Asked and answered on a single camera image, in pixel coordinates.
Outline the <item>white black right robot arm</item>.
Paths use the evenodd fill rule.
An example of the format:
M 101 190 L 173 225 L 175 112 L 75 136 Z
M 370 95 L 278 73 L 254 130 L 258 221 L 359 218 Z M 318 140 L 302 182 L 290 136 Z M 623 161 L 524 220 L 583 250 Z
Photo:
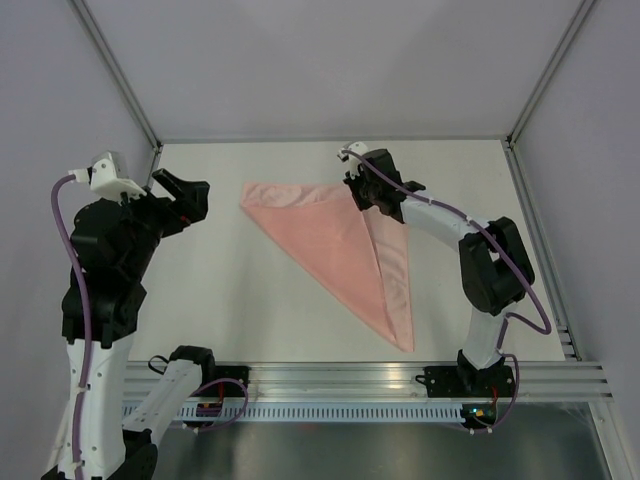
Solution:
M 423 230 L 458 254 L 462 289 L 471 305 L 469 331 L 456 359 L 454 381 L 467 398 L 491 393 L 506 381 L 502 343 L 508 315 L 535 279 L 518 227 L 507 218 L 480 221 L 402 180 L 386 149 L 364 152 L 352 143 L 338 154 L 344 183 L 360 210 L 377 208 L 401 224 Z

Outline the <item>pink cloth napkin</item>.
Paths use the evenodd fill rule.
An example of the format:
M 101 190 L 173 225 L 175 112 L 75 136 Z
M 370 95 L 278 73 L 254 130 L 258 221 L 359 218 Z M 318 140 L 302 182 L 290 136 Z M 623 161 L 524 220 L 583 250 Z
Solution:
M 402 352 L 415 348 L 408 229 L 361 211 L 338 184 L 247 183 L 244 213 L 351 313 Z

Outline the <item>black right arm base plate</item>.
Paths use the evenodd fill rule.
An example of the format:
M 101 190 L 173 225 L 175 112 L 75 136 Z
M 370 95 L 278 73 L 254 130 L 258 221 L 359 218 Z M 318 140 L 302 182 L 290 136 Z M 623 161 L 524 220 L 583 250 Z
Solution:
M 429 398 L 504 399 L 513 396 L 516 386 L 512 368 L 504 364 L 483 370 L 426 366 L 414 380 L 425 387 Z

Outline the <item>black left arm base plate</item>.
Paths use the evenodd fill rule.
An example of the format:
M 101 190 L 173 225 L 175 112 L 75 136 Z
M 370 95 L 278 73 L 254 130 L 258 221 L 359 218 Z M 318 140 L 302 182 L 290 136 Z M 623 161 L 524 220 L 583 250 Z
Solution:
M 215 370 L 215 380 L 227 378 L 213 386 L 213 393 L 223 399 L 241 398 L 244 396 L 240 384 L 248 387 L 251 368 L 248 365 L 222 365 Z

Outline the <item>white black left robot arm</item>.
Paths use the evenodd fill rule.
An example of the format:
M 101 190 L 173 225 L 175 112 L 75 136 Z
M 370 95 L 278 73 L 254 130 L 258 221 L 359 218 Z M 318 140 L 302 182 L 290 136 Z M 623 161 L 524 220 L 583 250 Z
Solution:
M 71 262 L 61 304 L 70 392 L 66 433 L 46 479 L 151 478 L 184 402 L 217 387 L 212 350 L 181 345 L 138 408 L 122 414 L 126 367 L 147 295 L 143 277 L 160 242 L 203 221 L 209 207 L 208 182 L 182 180 L 166 169 L 152 177 L 167 196 L 123 179 L 114 197 L 81 208 L 72 230 L 62 218 L 60 190 L 94 182 L 98 174 L 75 171 L 52 187 L 54 220 Z

